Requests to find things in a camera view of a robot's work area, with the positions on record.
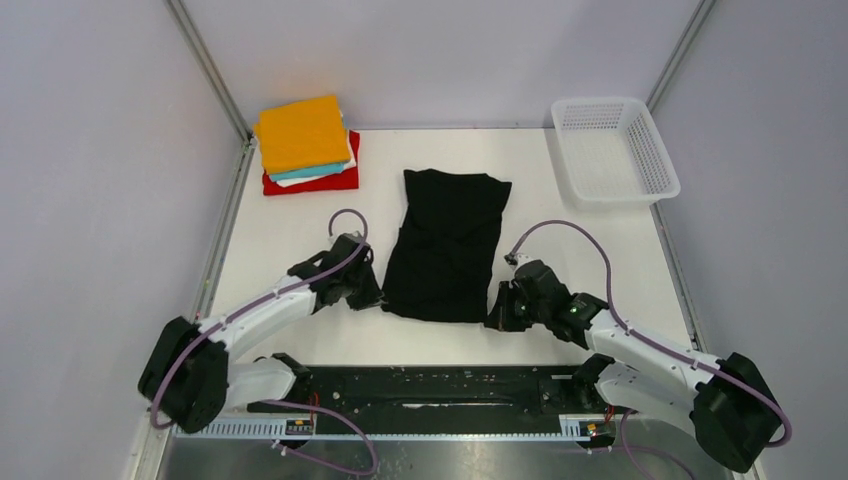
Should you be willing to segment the black t shirt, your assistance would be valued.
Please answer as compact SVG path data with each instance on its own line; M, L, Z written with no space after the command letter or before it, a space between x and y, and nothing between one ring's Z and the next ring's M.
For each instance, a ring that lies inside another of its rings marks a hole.
M407 169L403 177L407 208L381 309L429 322L483 322L512 183L435 169Z

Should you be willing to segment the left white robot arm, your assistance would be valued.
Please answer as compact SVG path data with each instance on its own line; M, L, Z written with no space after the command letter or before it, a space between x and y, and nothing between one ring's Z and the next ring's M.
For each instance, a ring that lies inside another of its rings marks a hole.
M287 354L249 363L241 357L290 324L345 301L353 311L377 306L382 292L370 245L342 234L332 247L289 268L235 310L192 323L167 322L137 383L151 416L164 414L186 433L207 427L226 410L274 400L288 411L309 401L307 369Z

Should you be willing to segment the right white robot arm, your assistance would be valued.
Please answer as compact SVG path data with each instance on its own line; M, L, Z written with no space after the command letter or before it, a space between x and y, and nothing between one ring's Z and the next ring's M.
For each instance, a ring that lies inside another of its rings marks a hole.
M751 359L720 358L627 329L606 301L570 292L541 260L516 254L506 262L513 277L500 282L486 327L521 332L541 324L589 352L573 386L583 410L611 404L662 420L739 473L751 469L781 428L776 399Z

